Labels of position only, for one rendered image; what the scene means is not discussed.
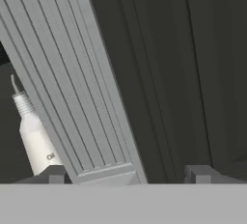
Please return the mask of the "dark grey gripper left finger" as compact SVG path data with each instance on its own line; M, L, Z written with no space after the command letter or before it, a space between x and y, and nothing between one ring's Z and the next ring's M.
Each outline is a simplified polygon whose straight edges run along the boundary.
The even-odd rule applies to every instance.
M44 171L42 171L39 175L33 176L31 178L27 178L24 180L20 180L17 182L18 184L27 184L27 183L35 183L35 184L71 184L71 180L69 175L63 165L51 165L48 166Z

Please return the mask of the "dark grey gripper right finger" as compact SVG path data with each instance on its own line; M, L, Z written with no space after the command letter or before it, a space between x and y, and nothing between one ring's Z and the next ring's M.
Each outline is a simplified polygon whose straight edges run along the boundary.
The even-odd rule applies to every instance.
M224 176L208 165L186 165L184 174L185 183L247 183L247 181Z

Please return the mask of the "white condiment bottle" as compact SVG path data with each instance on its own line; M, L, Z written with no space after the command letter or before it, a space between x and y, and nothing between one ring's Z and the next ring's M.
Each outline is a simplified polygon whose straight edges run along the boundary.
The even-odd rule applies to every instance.
M63 164L53 146L36 109L25 91L20 91L11 75L14 88L13 100L21 118L19 133L27 153L31 169L35 176L42 173L49 166Z

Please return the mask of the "dark grey panelled cabinet door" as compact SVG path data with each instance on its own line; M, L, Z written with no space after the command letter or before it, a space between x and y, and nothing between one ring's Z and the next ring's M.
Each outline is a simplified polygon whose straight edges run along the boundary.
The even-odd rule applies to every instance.
M247 181L247 0L92 0L147 178Z

